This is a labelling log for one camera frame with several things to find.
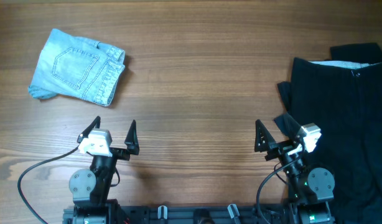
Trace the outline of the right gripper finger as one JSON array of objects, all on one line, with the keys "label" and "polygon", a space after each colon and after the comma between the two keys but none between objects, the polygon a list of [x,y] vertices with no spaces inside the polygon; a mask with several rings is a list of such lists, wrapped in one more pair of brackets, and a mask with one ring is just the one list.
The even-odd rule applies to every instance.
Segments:
[{"label": "right gripper finger", "polygon": [[302,126],[289,113],[274,118],[274,122],[279,130],[289,139],[295,140],[304,136]]},{"label": "right gripper finger", "polygon": [[254,151],[255,152],[266,152],[270,151],[277,147],[277,143],[266,129],[265,125],[261,122],[260,119],[256,120],[256,135],[254,142]]}]

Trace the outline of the black shorts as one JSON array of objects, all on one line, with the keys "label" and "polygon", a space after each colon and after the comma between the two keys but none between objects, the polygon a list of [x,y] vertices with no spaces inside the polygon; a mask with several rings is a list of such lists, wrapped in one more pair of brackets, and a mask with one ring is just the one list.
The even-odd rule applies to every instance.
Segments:
[{"label": "black shorts", "polygon": [[279,91],[299,124],[321,130],[307,159],[333,172],[332,213],[345,222],[382,223],[382,63],[295,58]]}]

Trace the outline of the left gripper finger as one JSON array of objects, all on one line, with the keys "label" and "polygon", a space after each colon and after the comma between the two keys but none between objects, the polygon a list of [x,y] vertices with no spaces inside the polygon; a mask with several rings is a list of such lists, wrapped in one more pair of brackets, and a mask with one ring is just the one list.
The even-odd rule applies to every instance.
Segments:
[{"label": "left gripper finger", "polygon": [[80,144],[85,138],[88,137],[88,135],[91,133],[91,131],[92,131],[94,128],[99,128],[99,127],[100,127],[100,124],[101,124],[101,117],[100,117],[100,116],[97,116],[97,117],[91,122],[91,124],[79,134],[79,136],[78,136],[78,138],[77,138],[77,143]]},{"label": "left gripper finger", "polygon": [[133,154],[133,155],[139,154],[139,141],[137,138],[135,120],[133,120],[130,125],[129,131],[127,133],[124,143],[127,146],[127,151],[129,152],[129,154]]}]

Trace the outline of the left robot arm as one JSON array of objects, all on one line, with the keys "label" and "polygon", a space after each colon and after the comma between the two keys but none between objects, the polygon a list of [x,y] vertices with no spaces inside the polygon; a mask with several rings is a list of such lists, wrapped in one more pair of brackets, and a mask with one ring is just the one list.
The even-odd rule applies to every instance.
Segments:
[{"label": "left robot arm", "polygon": [[63,216],[63,223],[129,223],[129,216],[116,199],[108,199],[113,176],[118,173],[119,160],[128,161],[139,154],[136,121],[132,121],[124,140],[125,148],[112,147],[111,133],[101,129],[101,118],[93,122],[78,136],[78,150],[93,157],[87,169],[76,171],[69,180],[74,207],[71,214]]}]

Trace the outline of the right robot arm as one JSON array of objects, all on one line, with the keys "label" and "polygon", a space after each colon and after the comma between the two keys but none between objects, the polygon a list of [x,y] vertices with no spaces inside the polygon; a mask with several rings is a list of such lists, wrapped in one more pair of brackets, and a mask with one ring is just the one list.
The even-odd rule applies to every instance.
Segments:
[{"label": "right robot arm", "polygon": [[[274,223],[335,223],[329,201],[334,198],[335,179],[324,167],[311,166],[304,157],[313,152],[321,137],[321,129],[314,123],[300,125],[291,115],[277,117],[288,140],[276,142],[261,120],[256,120],[255,152],[265,152],[265,159],[278,159],[279,168],[260,183],[256,193],[256,222]],[[289,196],[280,204],[280,211],[264,209],[260,203],[263,187],[275,175],[283,171],[287,177]]]}]

